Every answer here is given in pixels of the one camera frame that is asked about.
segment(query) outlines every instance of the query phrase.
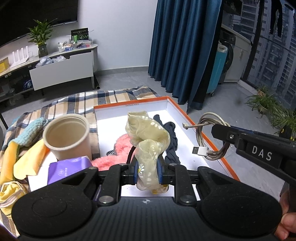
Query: glass vase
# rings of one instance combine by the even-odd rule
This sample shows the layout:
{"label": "glass vase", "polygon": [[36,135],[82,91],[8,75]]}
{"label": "glass vase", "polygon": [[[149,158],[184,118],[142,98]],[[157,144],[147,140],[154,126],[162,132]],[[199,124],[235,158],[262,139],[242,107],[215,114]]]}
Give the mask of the glass vase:
{"label": "glass vase", "polygon": [[38,56],[39,56],[39,58],[48,55],[48,51],[47,51],[47,48],[46,48],[46,44],[41,45],[41,46],[38,46],[38,48],[39,48],[39,51],[38,51]]}

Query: white wall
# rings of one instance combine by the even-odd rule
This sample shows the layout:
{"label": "white wall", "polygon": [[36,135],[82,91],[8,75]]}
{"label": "white wall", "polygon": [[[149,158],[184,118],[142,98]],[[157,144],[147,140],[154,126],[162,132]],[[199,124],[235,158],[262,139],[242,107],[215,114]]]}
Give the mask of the white wall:
{"label": "white wall", "polygon": [[[157,0],[80,0],[78,22],[54,27],[47,42],[49,53],[58,50],[57,43],[70,40],[71,30],[88,27],[98,44],[99,70],[148,66]],[[38,47],[18,39],[0,48],[0,60],[12,51],[29,46],[30,56]]]}

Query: white drawer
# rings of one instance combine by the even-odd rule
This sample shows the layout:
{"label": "white drawer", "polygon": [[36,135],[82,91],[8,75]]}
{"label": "white drawer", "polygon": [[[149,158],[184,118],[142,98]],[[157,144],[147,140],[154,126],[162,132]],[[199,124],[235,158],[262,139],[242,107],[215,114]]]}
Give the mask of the white drawer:
{"label": "white drawer", "polygon": [[89,52],[72,55],[70,59],[32,69],[30,75],[34,90],[92,77],[93,54]]}

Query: human hand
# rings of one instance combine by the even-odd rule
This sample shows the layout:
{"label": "human hand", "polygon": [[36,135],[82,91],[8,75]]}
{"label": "human hand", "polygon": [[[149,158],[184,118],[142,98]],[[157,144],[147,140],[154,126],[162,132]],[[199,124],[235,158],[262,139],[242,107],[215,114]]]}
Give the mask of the human hand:
{"label": "human hand", "polygon": [[279,201],[283,210],[281,223],[278,225],[275,235],[284,240],[289,236],[289,233],[296,233],[296,213],[287,213],[289,210],[289,191],[285,191]]}

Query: blue curtain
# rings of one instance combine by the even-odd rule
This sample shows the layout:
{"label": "blue curtain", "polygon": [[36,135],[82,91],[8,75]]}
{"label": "blue curtain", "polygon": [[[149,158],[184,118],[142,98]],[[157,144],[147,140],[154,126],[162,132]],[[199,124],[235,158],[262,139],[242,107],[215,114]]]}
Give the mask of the blue curtain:
{"label": "blue curtain", "polygon": [[188,101],[195,108],[192,102],[210,56],[221,2],[158,0],[148,74],[161,81],[178,104]]}

